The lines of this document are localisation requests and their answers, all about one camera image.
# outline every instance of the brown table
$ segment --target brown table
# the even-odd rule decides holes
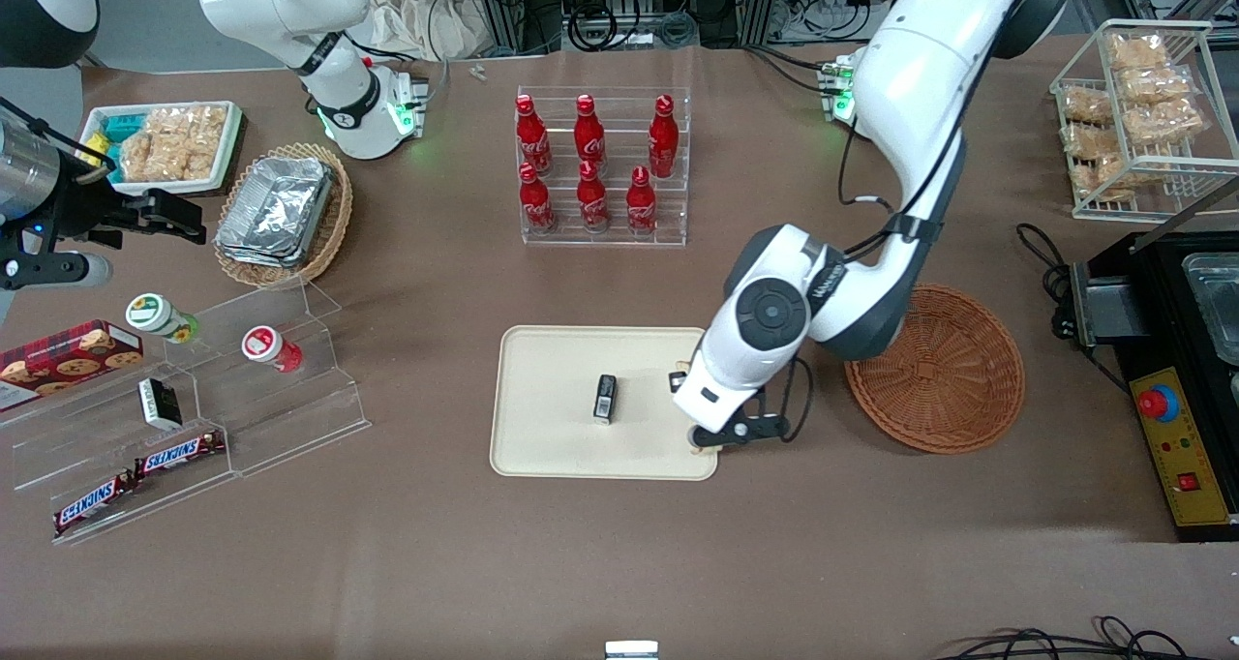
[[[757,228],[790,220],[846,245],[880,218],[835,202],[845,134],[823,123],[815,97],[740,51],[488,61],[487,83],[455,71],[425,140],[347,162],[357,209],[320,281],[344,306],[339,360],[374,426],[76,547],[48,544],[46,500],[0,488],[0,653],[543,659],[654,638],[680,659],[903,659],[999,627],[1092,636],[1101,613],[1189,651],[1233,653],[1239,550],[1167,544],[1131,405],[1051,337],[1042,266],[1012,232],[1041,224],[1068,259],[1126,232],[1067,213],[1046,87],[1080,42],[1051,38],[990,66],[923,275],[981,300],[1021,348],[1027,405],[995,447],[901,447],[860,412],[841,365],[812,348],[819,390],[799,441],[725,453],[706,482],[494,474],[509,326],[704,326]],[[90,69],[85,82],[88,105],[238,102],[250,121],[243,162],[323,141],[285,71]],[[693,87],[688,249],[525,249],[512,173],[519,83]],[[896,187],[867,144],[854,145],[847,181],[854,193]],[[204,207],[213,218],[218,198]],[[119,317],[144,290],[183,308],[245,292],[209,249],[169,237],[129,237],[113,260],[104,289],[19,295],[4,347]]]

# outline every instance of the wire basket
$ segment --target wire basket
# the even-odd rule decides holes
[[[1206,37],[1212,28],[1208,21],[1146,21],[1108,20],[1089,37],[1084,47],[1067,63],[1049,85],[1054,97],[1061,130],[1068,126],[1064,97],[1070,87],[1105,90],[1110,98],[1114,130],[1118,135],[1123,166],[1093,189],[1073,188],[1072,215],[1077,219],[1115,219],[1125,223],[1160,224],[1184,207],[1220,188],[1239,175],[1239,144],[1218,87],[1217,68]],[[1115,92],[1116,79],[1109,57],[1106,33],[1157,33],[1165,42],[1172,64],[1189,68],[1202,99],[1196,104],[1207,114],[1213,126],[1194,139],[1137,145],[1129,140],[1123,116],[1129,104]],[[1072,173],[1082,162],[1066,154],[1067,170]],[[1129,197],[1113,197],[1116,185],[1136,183]],[[1234,204],[1214,206],[1202,214],[1235,214]]]
[[[339,246],[344,243],[344,232],[348,229],[348,220],[353,214],[353,183],[349,183],[348,173],[344,171],[344,165],[341,165],[339,157],[336,157],[328,149],[320,147],[317,144],[289,144],[284,145],[284,147],[275,147],[270,152],[264,154],[264,156],[255,158],[249,166],[245,166],[242,175],[237,176],[232,192],[228,194],[228,201],[224,202],[223,209],[219,213],[221,224],[227,218],[228,211],[232,209],[237,199],[237,193],[240,192],[247,176],[249,176],[258,162],[266,157],[315,157],[320,162],[323,162],[323,165],[331,166],[336,173],[336,178],[332,180],[331,189],[327,193],[327,207],[323,209],[322,219],[318,219],[318,229],[315,232],[313,243],[310,245],[310,255],[307,255],[306,263],[301,264],[300,267],[258,266],[258,264],[229,259],[216,246],[216,259],[219,260],[219,266],[224,269],[224,272],[232,280],[248,286],[269,286],[292,276],[301,276],[305,281],[312,281],[326,271],[332,259],[336,259]]]

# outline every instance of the clear acrylic rack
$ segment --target clear acrylic rack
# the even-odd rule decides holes
[[[133,493],[53,537],[79,542],[368,427],[357,383],[336,363],[326,322],[337,311],[318,286],[291,277],[198,312],[199,332],[191,343],[161,347],[146,337],[146,365],[119,378],[105,374],[5,422],[20,431],[14,488],[48,498],[52,536],[52,514],[131,469],[134,458],[214,430],[224,433],[225,452],[152,473]],[[242,355],[243,334],[259,324],[275,326],[301,347],[300,369],[280,374]],[[181,430],[146,425],[138,397],[138,383],[146,378],[173,388]]]
[[[543,176],[550,189],[550,202],[559,220],[556,232],[538,235],[529,232],[523,211],[520,235],[530,246],[685,246],[689,233],[689,139],[693,125],[693,102],[686,87],[522,87],[518,94],[534,99],[539,116],[546,125],[550,140],[551,171]],[[595,108],[606,130],[607,212],[611,227],[595,235],[585,232],[576,183],[580,180],[576,158],[576,97],[593,97]],[[628,232],[628,207],[624,196],[632,180],[633,166],[649,165],[649,123],[654,119],[654,100],[662,94],[675,99],[675,123],[680,131],[675,167],[670,178],[652,180],[657,198],[658,224],[653,237],[637,237]],[[520,145],[513,140],[517,166],[524,160]],[[520,180],[513,170],[514,189]]]

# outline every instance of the brown woven basket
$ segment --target brown woven basket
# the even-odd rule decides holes
[[[353,185],[349,183],[344,165],[341,165],[339,157],[336,157],[330,150],[318,147],[317,144],[287,144],[284,147],[275,147],[270,152],[264,154],[264,156],[255,158],[237,176],[233,188],[228,192],[228,201],[224,202],[224,209],[219,214],[221,223],[227,218],[228,211],[237,201],[237,193],[240,189],[240,185],[245,182],[245,176],[254,170],[254,165],[258,165],[259,158],[265,157],[315,157],[336,171],[331,192],[327,193],[327,207],[323,209],[322,219],[318,220],[318,232],[315,232],[313,241],[310,245],[310,255],[307,255],[306,263],[301,264],[301,267],[256,266],[256,264],[243,264],[240,260],[229,259],[217,246],[216,259],[219,260],[219,266],[224,269],[224,272],[228,272],[228,276],[234,281],[239,281],[239,284],[269,286],[297,275],[305,277],[307,281],[312,281],[326,271],[331,260],[336,258],[339,245],[344,243],[348,219],[353,214]]]
[[[877,427],[926,452],[994,445],[1023,407],[1015,339],[987,308],[948,286],[917,286],[895,343],[845,369]]]

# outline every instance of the red-capped bottle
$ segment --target red-capped bottle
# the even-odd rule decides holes
[[[654,187],[649,185],[649,170],[637,166],[632,171],[632,186],[628,187],[628,229],[637,237],[654,233],[655,215]]]
[[[530,162],[520,166],[520,207],[525,211],[529,232],[549,235],[555,232],[555,212],[550,207],[546,185],[538,178],[538,170]]]
[[[546,126],[534,110],[534,99],[528,94],[517,97],[517,139],[520,154],[539,175],[550,171],[550,140]]]
[[[655,180],[670,178],[675,170],[675,150],[680,145],[680,128],[675,125],[675,100],[659,95],[654,100],[654,121],[649,123],[649,170]]]
[[[576,156],[581,162],[593,162],[598,167],[598,175],[606,175],[606,134],[602,130],[602,121],[598,121],[597,114],[593,113],[592,95],[576,97],[576,126],[572,128],[572,136],[576,139]]]
[[[576,201],[581,203],[581,219],[585,219],[585,232],[601,235],[611,227],[611,214],[607,213],[607,188],[598,180],[596,162],[581,162],[581,181],[576,183]]]

